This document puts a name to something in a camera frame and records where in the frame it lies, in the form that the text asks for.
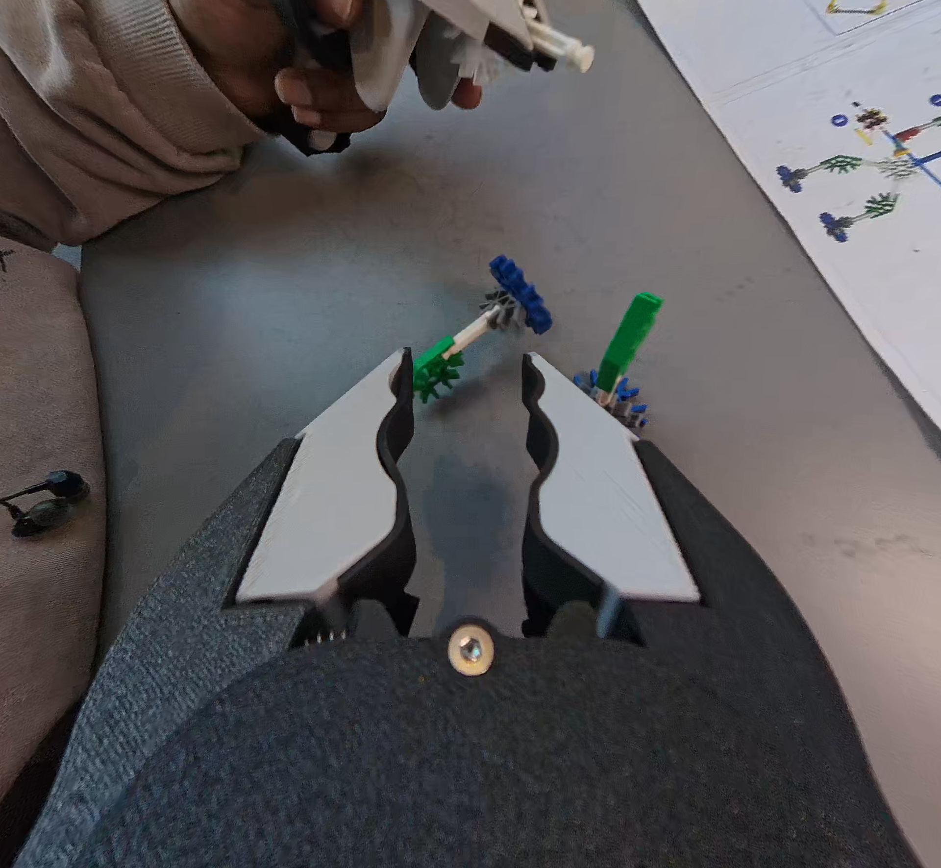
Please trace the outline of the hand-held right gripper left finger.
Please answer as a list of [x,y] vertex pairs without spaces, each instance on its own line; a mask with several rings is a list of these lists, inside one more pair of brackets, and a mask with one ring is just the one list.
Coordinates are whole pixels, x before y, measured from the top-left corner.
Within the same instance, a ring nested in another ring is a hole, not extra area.
[[398,467],[414,435],[411,358],[393,352],[298,434],[236,603],[392,605],[405,594],[417,561]]

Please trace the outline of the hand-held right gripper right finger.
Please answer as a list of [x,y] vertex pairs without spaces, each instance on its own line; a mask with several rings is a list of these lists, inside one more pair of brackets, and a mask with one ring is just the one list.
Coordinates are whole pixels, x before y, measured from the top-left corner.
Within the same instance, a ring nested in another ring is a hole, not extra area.
[[589,584],[628,601],[698,603],[629,431],[539,355],[526,355],[531,421],[547,428],[535,527]]

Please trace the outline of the grey desk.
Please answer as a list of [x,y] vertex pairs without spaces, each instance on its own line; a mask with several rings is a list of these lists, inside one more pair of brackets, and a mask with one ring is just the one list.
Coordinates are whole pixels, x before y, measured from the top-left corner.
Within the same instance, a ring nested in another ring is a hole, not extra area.
[[425,636],[516,635],[535,475],[521,356],[595,365],[665,298],[632,366],[651,439],[787,588],[892,813],[939,866],[939,436],[898,390],[634,0],[547,0],[590,72],[501,75],[471,112],[413,83],[336,156],[280,141],[82,252],[108,553],[97,658],[276,445],[399,347],[467,324],[514,259],[553,317],[489,334],[402,461]]

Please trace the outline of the person's left hand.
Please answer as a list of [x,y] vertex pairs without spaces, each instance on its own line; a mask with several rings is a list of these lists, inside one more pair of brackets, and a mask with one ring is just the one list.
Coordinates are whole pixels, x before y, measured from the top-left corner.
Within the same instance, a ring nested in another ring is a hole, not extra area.
[[190,51],[218,90],[257,125],[289,110],[314,131],[362,133],[385,111],[359,97],[351,76],[294,67],[292,35],[270,0],[168,0]]

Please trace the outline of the grey toy connector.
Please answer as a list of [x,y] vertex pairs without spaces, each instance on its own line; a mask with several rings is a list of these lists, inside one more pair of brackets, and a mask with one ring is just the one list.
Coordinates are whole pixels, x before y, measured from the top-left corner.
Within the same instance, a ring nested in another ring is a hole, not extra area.
[[485,301],[479,305],[479,310],[491,330],[502,332],[526,326],[526,310],[516,298],[504,290],[488,293]]

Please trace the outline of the printed instruction sheet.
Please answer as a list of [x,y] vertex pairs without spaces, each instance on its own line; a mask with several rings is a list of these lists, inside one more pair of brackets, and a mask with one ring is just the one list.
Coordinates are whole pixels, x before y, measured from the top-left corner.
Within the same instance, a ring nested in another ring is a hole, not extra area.
[[636,0],[858,330],[940,420],[940,0]]

